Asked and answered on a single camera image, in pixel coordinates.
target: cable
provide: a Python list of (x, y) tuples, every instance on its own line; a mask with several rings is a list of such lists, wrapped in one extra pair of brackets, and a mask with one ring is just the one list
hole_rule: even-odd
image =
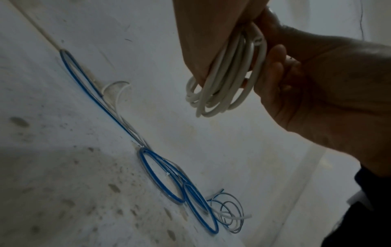
[[(253, 72), (242, 93), (232, 102), (250, 69), (255, 46), (258, 46), (259, 49)], [(197, 108), (195, 115), (197, 117), (201, 115), (212, 117), (226, 110), (235, 109), (243, 103), (259, 77), (266, 57), (266, 50), (265, 38), (253, 22), (236, 28), (213, 61), (201, 91), (194, 93), (198, 85), (194, 77), (191, 77), (187, 82), (186, 101), (192, 107)], [(214, 108), (206, 111), (205, 107)]]
[[(99, 105), (100, 108), (102, 108), (117, 124), (119, 124), (134, 140), (136, 144), (138, 144), (141, 148), (137, 152), (137, 156), (141, 163), (143, 164), (143, 167), (151, 180), (156, 184), (156, 186), (159, 188), (159, 190), (165, 194), (170, 200), (172, 200), (176, 204), (184, 204), (187, 203), (189, 205), (190, 209), (198, 219), (198, 221), (204, 226), (204, 228), (210, 232), (211, 234), (217, 234), (219, 232), (219, 227), (217, 222), (220, 222), (225, 227), (229, 227), (231, 224), (226, 223), (226, 219), (231, 219), (231, 223), (233, 221), (237, 221), (237, 226), (235, 228), (229, 229), (233, 233), (237, 233), (241, 230), (244, 219), (247, 219), (248, 216), (243, 217), (243, 208), (240, 204), (240, 202), (231, 194), (223, 192), (223, 189), (215, 194), (210, 200), (211, 205), (209, 206), (207, 203), (207, 200), (201, 195), (201, 193), (198, 191), (196, 186), (191, 182), (190, 178), (187, 176), (187, 174), (174, 162), (165, 159), (155, 152), (152, 151), (150, 145), (144, 140), (144, 138), (135, 130), (135, 128), (127, 121), (125, 120), (120, 113), (118, 112), (118, 102), (120, 99), (121, 94), (124, 92), (125, 89), (131, 87), (129, 82), (126, 81), (115, 81), (112, 83), (109, 83), (105, 85), (100, 91), (98, 88), (94, 85), (94, 83), (90, 80), (90, 78), (85, 74), (81, 66), (78, 64), (76, 59), (71, 55), (70, 52), (67, 50), (60, 50), (60, 56), (61, 59), (67, 68), (68, 72), (72, 76), (72, 78), (81, 86), (81, 88), (85, 91), (86, 94), (90, 96), (90, 98)], [(83, 77), (88, 81), (90, 86), (93, 90), (90, 90), (79, 78), (77, 73), (73, 70), (73, 68), (76, 69), (80, 74), (83, 75)], [(125, 86), (123, 86), (119, 92), (116, 95), (114, 104), (111, 104), (108, 102), (105, 97), (104, 93), (105, 91), (114, 84), (124, 83)], [(151, 166), (147, 162), (145, 156), (151, 157), (163, 170), (166, 172), (166, 174), (170, 177), (170, 179), (175, 183), (176, 187), (178, 188), (180, 195), (175, 195), (172, 191), (170, 191), (164, 183), (156, 176), (155, 172), (152, 170)], [(239, 207), (231, 201), (226, 201), (224, 203), (221, 203), (220, 201), (217, 201), (215, 198), (218, 195), (226, 194), (231, 195), (239, 204), (241, 211), (239, 210)], [(197, 209), (191, 202), (191, 199), (193, 198), (196, 202), (196, 205), (199, 206), (199, 208), (205, 213), (212, 217), (214, 228), (209, 226), (206, 221), (201, 217), (201, 215), (198, 213)], [(220, 211), (217, 211), (212, 208), (212, 202), (220, 203), (222, 206), (220, 208)], [(236, 209), (239, 212), (239, 217), (236, 217), (230, 209), (226, 206), (227, 203), (232, 203)]]

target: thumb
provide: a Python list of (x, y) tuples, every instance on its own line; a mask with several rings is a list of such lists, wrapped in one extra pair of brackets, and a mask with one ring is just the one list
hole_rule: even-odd
[(269, 7), (264, 9), (254, 23), (265, 35), (269, 47), (282, 44), (289, 56), (302, 63), (352, 41), (342, 37), (315, 35), (285, 26)]

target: hand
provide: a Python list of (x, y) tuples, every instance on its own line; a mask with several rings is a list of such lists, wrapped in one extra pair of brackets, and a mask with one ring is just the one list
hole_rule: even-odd
[(301, 32), (269, 9), (255, 23), (272, 47), (254, 87), (270, 116), (391, 176), (391, 48)]
[(183, 59), (198, 84), (238, 23), (260, 15), (269, 0), (173, 0)]

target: coiled white cable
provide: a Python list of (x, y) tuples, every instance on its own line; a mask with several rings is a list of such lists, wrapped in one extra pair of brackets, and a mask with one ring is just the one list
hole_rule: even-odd
[[(250, 69), (255, 46), (258, 56), (253, 72), (242, 93), (232, 102)], [(267, 43), (253, 22), (237, 27), (213, 61), (210, 73), (200, 92), (194, 93), (197, 82), (191, 77), (186, 85), (186, 101), (197, 108), (196, 116), (212, 117), (238, 107), (253, 89), (265, 61)]]

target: blue cable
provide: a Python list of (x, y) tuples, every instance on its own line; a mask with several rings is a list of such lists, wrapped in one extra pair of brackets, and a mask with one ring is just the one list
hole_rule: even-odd
[[(205, 227), (206, 230), (208, 230), (211, 234), (217, 234), (219, 232), (219, 226), (217, 224), (217, 219), (215, 215), (212, 212), (212, 209), (208, 205), (207, 201), (204, 199), (204, 197), (201, 195), (201, 193), (198, 191), (198, 189), (193, 185), (193, 183), (188, 179), (188, 177), (183, 174), (179, 169), (177, 169), (175, 166), (173, 166), (169, 161), (164, 159), (163, 157), (159, 156), (152, 150), (144, 147), (142, 143), (138, 141), (138, 138), (135, 137), (117, 118), (114, 116), (101, 102), (100, 100), (92, 94), (92, 92), (81, 82), (79, 77), (75, 74), (73, 69), (71, 68), (68, 60), (66, 58), (69, 58), (72, 65), (83, 75), (83, 77), (89, 82), (89, 84), (92, 86), (94, 91), (99, 95), (99, 97), (103, 97), (103, 95), (99, 92), (99, 90), (95, 87), (94, 83), (88, 78), (88, 76), (85, 74), (79, 63), (76, 61), (76, 59), (71, 55), (70, 52), (67, 50), (61, 49), (60, 51), (61, 59), (72, 76), (72, 78), (79, 84), (79, 86), (83, 89), (83, 91), (98, 105), (102, 110), (104, 110), (117, 124), (119, 124), (140, 146), (140, 150), (138, 151), (138, 157), (142, 164), (144, 165), (144, 168), (148, 175), (151, 177), (152, 181), (157, 185), (157, 187), (173, 202), (177, 204), (183, 204), (186, 202), (196, 218), (199, 220), (199, 222)], [(174, 181), (174, 183), (177, 185), (179, 191), (182, 194), (182, 198), (176, 196), (174, 193), (172, 193), (161, 181), (158, 179), (156, 174), (153, 172), (151, 166), (148, 164), (145, 154), (151, 157), (158, 165), (169, 174), (170, 178)], [(196, 201), (196, 203), (206, 212), (210, 214), (212, 217), (214, 228), (212, 229), (208, 223), (205, 222), (205, 220), (201, 217), (201, 215), (198, 213), (196, 208), (194, 207), (193, 203), (191, 202), (189, 196), (186, 193), (186, 190), (189, 192), (191, 197)]]

